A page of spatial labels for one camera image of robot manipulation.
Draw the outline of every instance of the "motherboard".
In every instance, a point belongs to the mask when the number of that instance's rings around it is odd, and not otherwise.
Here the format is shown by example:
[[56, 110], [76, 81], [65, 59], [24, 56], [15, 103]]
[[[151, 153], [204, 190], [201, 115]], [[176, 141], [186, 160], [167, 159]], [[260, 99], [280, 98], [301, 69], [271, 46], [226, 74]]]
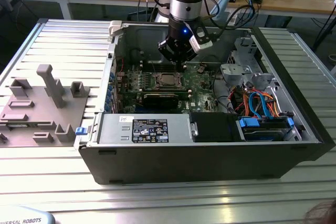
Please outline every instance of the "motherboard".
[[117, 73], [119, 112], [216, 112], [212, 81], [213, 71], [202, 64], [189, 64], [183, 72], [132, 65]]

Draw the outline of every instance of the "blue latch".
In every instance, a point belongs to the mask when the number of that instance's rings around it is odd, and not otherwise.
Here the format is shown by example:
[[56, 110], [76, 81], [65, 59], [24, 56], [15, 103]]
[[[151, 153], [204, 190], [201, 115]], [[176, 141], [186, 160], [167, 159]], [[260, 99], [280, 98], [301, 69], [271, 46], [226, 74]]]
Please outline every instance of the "blue latch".
[[257, 118], [241, 118], [239, 119], [240, 127], [259, 127], [260, 124]]
[[88, 128], [77, 127], [75, 131], [76, 136], [84, 136], [88, 134]]
[[294, 127], [294, 121], [293, 121], [292, 118], [287, 118], [287, 122], [288, 122], [288, 124], [289, 124], [289, 126], [290, 126], [291, 128]]

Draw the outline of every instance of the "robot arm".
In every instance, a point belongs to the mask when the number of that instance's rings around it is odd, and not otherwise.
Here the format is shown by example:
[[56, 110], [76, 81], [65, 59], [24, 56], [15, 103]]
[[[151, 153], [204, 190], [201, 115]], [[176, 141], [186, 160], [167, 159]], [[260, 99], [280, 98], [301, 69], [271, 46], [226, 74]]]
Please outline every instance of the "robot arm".
[[159, 43], [159, 51], [181, 66], [200, 51], [211, 47], [215, 37], [209, 34], [199, 15], [203, 0], [171, 0], [168, 35]]

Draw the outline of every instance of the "power supply label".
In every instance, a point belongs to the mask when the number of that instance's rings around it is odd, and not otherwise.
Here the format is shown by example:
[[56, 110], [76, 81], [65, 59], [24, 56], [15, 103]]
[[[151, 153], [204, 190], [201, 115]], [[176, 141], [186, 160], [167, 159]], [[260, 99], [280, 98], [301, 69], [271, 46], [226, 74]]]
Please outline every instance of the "power supply label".
[[133, 143], [168, 143], [167, 119], [134, 119]]

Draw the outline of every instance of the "open computer chassis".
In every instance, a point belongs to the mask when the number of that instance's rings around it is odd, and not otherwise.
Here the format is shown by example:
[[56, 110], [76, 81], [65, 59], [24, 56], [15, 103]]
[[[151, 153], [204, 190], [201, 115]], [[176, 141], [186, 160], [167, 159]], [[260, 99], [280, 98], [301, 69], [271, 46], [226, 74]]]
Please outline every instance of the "open computer chassis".
[[334, 147], [291, 65], [318, 60], [287, 30], [226, 31], [177, 71], [156, 47], [167, 25], [111, 28], [101, 109], [76, 142], [96, 182], [279, 178]]

